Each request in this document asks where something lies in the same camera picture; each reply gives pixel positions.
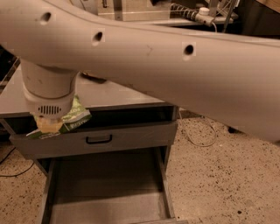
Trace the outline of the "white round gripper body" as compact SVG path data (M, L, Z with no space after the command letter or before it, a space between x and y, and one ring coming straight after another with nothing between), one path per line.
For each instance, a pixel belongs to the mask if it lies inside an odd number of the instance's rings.
M73 106L74 91L68 95L49 99L32 94L23 86L25 104L29 112L34 116L43 116L48 119L59 119L65 116Z

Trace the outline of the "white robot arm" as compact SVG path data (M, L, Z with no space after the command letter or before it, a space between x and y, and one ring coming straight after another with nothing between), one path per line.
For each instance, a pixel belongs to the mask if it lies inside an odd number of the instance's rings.
M31 113L71 108L92 73L280 142L278 40L107 20L63 0L0 0L0 44L21 59Z

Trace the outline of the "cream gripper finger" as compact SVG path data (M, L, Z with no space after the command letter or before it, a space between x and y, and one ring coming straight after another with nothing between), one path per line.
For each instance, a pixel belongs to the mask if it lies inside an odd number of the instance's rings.
M35 118L38 129L42 133L56 133L62 127L61 119L50 119L44 117L36 117Z

